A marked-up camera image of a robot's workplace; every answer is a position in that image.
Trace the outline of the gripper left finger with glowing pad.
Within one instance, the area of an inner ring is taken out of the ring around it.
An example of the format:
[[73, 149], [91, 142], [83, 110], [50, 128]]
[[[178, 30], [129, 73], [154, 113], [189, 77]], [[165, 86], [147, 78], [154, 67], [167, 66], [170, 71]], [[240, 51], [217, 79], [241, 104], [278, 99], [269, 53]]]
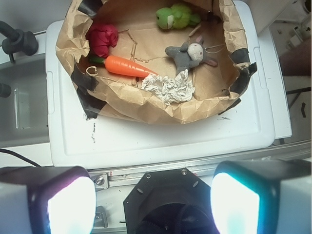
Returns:
[[94, 182], [80, 166], [0, 170], [2, 234], [89, 234], [96, 202]]

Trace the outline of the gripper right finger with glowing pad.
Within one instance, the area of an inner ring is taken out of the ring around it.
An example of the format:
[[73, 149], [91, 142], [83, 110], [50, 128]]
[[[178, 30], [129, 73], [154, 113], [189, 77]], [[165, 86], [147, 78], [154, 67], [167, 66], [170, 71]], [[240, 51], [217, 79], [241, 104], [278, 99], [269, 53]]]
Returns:
[[222, 234], [310, 234], [312, 163], [223, 161], [212, 179], [211, 208]]

